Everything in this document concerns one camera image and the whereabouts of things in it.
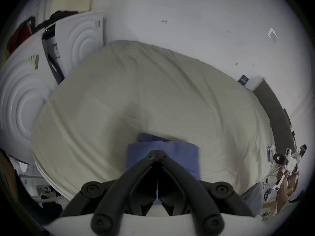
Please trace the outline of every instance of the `wrinkled fabric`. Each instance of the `wrinkled fabric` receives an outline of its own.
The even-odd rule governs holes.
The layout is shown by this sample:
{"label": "wrinkled fabric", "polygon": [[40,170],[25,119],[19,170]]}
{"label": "wrinkled fabric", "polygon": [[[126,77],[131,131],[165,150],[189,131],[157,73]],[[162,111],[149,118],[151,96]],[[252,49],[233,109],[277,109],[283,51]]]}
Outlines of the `wrinkled fabric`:
{"label": "wrinkled fabric", "polygon": [[274,144],[253,92],[199,60],[136,41],[115,41],[51,95],[35,124],[38,169],[68,199],[89,181],[119,178],[140,133],[199,147],[200,177],[243,193],[266,176]]}

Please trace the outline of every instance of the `blue cloth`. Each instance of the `blue cloth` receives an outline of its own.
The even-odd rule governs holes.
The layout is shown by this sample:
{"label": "blue cloth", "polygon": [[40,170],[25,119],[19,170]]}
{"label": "blue cloth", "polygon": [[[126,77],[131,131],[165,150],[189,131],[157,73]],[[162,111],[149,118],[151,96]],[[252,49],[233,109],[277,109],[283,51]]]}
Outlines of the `blue cloth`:
{"label": "blue cloth", "polygon": [[196,145],[185,142],[174,142],[150,134],[140,134],[138,141],[136,144],[128,145],[127,170],[145,158],[150,151],[163,150],[171,159],[191,173],[195,179],[201,179],[199,171],[199,148]]}

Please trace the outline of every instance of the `white door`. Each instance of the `white door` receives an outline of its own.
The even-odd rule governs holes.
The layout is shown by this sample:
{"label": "white door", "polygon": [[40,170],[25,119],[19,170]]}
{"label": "white door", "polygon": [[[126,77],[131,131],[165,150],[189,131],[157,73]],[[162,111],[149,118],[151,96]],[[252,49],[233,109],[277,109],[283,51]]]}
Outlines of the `white door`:
{"label": "white door", "polygon": [[67,77],[82,61],[103,47],[103,14],[79,13],[57,21],[55,39],[62,62],[60,67]]}
{"label": "white door", "polygon": [[32,164],[33,127],[58,86],[42,45],[43,32],[22,43],[0,70],[0,147]]}

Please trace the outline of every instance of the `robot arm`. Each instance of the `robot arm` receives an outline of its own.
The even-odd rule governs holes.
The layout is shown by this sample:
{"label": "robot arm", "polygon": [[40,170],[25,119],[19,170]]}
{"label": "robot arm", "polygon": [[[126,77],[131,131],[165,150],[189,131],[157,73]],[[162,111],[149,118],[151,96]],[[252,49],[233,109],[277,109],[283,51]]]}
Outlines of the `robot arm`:
{"label": "robot arm", "polygon": [[198,235],[219,235],[225,226],[221,213],[255,219],[230,184],[198,181],[162,150],[151,151],[117,180],[84,184],[60,219],[90,214],[89,230],[118,235],[126,214],[147,214],[157,188],[169,216],[191,214]]}
{"label": "robot arm", "polygon": [[297,162],[296,159],[294,159],[293,157],[291,157],[292,154],[292,150],[287,148],[285,155],[280,155],[280,154],[275,154],[273,156],[273,159],[276,163],[281,165],[281,172],[282,172],[282,177],[280,180],[277,181],[277,183],[275,183],[275,185],[273,186],[273,190],[279,190],[280,186],[283,182],[283,180],[285,179],[285,172],[289,172],[292,173]]}

